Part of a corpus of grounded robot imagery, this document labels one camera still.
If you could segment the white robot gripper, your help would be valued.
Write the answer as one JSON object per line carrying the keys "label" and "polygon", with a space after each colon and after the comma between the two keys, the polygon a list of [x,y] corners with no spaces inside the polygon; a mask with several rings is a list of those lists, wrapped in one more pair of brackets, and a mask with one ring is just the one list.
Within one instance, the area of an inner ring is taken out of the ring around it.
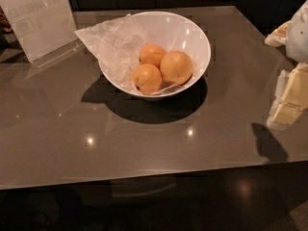
{"label": "white robot gripper", "polygon": [[267,126],[282,131],[293,125],[308,108],[308,0],[291,21],[281,24],[266,37],[265,44],[286,45],[287,56],[299,63],[292,71],[280,72],[269,110]]}

